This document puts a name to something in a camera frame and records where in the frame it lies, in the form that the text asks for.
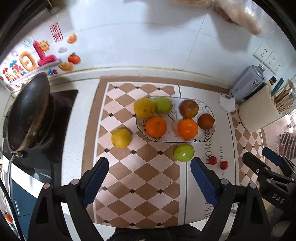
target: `checkered mat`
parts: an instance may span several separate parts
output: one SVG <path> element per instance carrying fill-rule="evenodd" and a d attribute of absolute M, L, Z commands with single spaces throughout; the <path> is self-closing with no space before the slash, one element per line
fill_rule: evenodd
<path fill-rule="evenodd" d="M 151 229 L 178 225 L 180 166 L 173 143 L 153 142 L 137 128 L 133 104 L 148 96 L 171 96 L 173 86 L 112 83 L 100 119 L 97 160 L 109 160 L 96 196 L 96 222 L 121 228 Z M 126 149 L 117 149 L 111 132 L 124 128 L 132 135 Z"/>
<path fill-rule="evenodd" d="M 256 157 L 261 159 L 263 162 L 265 162 L 264 156 L 262 155 L 263 140 L 261 130 L 253 133 L 248 132 L 241 123 L 239 112 L 236 110 L 232 112 L 231 115 L 232 123 L 235 129 L 235 139 L 237 141 L 237 152 L 239 155 L 239 183 L 242 186 L 247 186 L 249 183 L 256 183 L 258 186 L 258 176 L 242 162 L 242 156 L 245 152 L 249 151 Z"/>

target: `blue cabinet door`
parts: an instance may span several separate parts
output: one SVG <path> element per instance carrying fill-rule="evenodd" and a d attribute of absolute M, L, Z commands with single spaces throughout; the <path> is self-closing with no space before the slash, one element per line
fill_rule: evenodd
<path fill-rule="evenodd" d="M 26 240 L 28 239 L 28 231 L 29 231 L 31 216 L 32 215 L 30 214 L 30 215 L 17 217 L 17 219 L 20 223 L 20 228 L 21 228 L 22 233 L 23 233 L 24 237 L 26 238 Z"/>
<path fill-rule="evenodd" d="M 17 216 L 25 216 L 33 213 L 37 199 L 25 191 L 14 180 L 12 181 L 12 204 Z"/>

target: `electrical outlet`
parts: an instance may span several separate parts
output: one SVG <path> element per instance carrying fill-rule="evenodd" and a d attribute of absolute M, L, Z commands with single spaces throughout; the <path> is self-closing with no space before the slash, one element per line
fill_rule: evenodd
<path fill-rule="evenodd" d="M 266 43 L 262 42 L 253 55 L 263 63 L 265 60 L 267 60 L 271 53 L 272 51 L 266 45 Z"/>
<path fill-rule="evenodd" d="M 271 55 L 265 60 L 263 63 L 269 68 L 272 69 L 276 63 L 279 61 L 279 59 L 276 57 L 276 55 L 272 52 Z"/>
<path fill-rule="evenodd" d="M 278 74 L 279 72 L 281 72 L 283 69 L 283 65 L 281 64 L 280 61 L 278 61 L 272 68 L 271 68 L 271 71 L 274 73 L 274 74 Z"/>

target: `cabinet handle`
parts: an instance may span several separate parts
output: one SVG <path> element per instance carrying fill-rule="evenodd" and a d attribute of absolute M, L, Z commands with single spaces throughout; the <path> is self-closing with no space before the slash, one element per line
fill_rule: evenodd
<path fill-rule="evenodd" d="M 17 214 L 20 215 L 20 210 L 18 208 L 18 204 L 17 204 L 17 201 L 15 200 L 15 207 L 17 208 Z"/>

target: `green apple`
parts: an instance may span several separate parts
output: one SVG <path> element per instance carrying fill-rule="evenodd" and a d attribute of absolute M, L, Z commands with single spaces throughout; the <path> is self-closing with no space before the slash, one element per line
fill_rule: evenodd
<path fill-rule="evenodd" d="M 155 103 L 155 112 L 157 114 L 168 114 L 172 109 L 172 103 L 168 97 L 156 97 L 153 99 Z"/>
<path fill-rule="evenodd" d="M 174 158 L 180 162 L 190 161 L 194 156 L 194 147 L 189 144 L 182 144 L 174 151 Z"/>

